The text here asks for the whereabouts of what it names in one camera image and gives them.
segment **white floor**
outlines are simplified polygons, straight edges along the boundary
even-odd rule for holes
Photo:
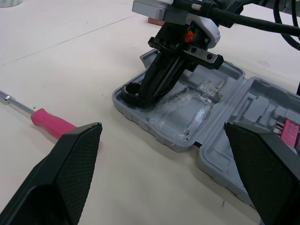
[[[159,30],[131,6],[132,0],[23,0],[0,9],[0,90],[76,126],[103,123],[80,224],[258,224],[254,209],[199,170],[196,148],[175,153],[115,110],[112,92],[144,70],[139,56]],[[258,6],[243,14],[272,19],[271,10]],[[220,29],[212,52],[247,77],[296,91],[300,54],[280,35],[238,25]],[[2,210],[56,140],[7,105],[0,105],[0,115]]]

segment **pink screwdriver handle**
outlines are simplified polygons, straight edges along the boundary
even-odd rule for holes
[[[31,121],[34,125],[42,127],[51,136],[57,139],[59,139],[63,134],[76,128],[74,125],[68,123],[62,118],[47,113],[45,109],[35,111],[31,115]]]

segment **open tool case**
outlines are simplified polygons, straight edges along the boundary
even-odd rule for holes
[[[152,50],[141,56],[146,69],[157,56]],[[140,83],[145,72],[130,82]],[[202,66],[185,71],[175,87],[148,109],[128,105],[121,89],[113,93],[113,102],[127,119],[176,152],[200,146],[198,164],[212,179],[232,191],[244,203],[253,206],[233,159],[223,129],[227,121],[257,126],[269,131],[276,122],[289,119],[300,124],[300,97],[260,78],[247,80],[245,73],[224,62],[219,70]],[[296,149],[300,151],[297,140]]]

